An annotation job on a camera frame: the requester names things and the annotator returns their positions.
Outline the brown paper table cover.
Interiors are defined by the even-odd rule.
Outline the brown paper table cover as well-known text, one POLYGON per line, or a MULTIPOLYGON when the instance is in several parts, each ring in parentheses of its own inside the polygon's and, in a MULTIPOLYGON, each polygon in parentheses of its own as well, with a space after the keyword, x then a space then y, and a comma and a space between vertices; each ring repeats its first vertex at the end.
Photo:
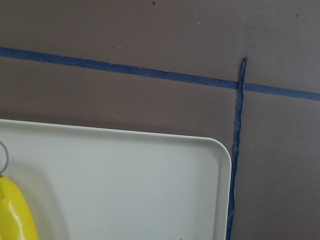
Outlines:
POLYGON ((233 240, 320 237, 317 0, 3 0, 3 119, 233 149, 233 240))

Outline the white bear tray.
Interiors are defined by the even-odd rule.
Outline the white bear tray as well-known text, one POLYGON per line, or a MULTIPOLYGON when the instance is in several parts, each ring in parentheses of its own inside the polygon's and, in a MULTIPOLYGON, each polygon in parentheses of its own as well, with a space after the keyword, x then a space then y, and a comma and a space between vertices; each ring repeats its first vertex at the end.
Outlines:
POLYGON ((42 240, 223 240, 231 160, 207 137, 1 120, 42 240))

